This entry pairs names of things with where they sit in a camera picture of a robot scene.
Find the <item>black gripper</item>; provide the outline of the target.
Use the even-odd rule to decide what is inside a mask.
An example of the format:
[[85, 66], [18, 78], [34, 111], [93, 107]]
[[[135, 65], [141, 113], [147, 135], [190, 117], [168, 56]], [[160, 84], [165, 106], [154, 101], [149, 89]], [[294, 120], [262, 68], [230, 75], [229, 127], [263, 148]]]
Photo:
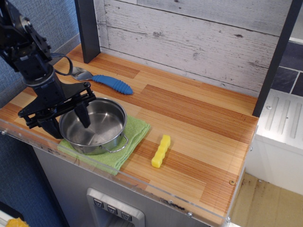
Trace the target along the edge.
[[23, 77], [23, 80], [37, 95], [34, 101], [18, 113], [29, 128], [39, 126], [54, 138], [62, 139], [56, 117], [71, 110], [75, 111], [84, 128], [90, 126], [87, 107], [96, 97], [89, 82], [65, 84], [56, 73], [39, 78]]

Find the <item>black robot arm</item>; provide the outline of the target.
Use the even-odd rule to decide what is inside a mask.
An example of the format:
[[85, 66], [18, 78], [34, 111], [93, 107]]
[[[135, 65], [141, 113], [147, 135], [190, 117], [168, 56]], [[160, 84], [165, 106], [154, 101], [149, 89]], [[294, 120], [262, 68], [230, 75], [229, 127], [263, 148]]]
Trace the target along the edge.
[[23, 76], [37, 97], [19, 111], [29, 128], [41, 127], [56, 139], [62, 138], [57, 117], [74, 111], [82, 125], [90, 126], [87, 107], [96, 99], [90, 83], [64, 84], [50, 64], [53, 54], [46, 39], [29, 19], [7, 0], [0, 2], [0, 55]]

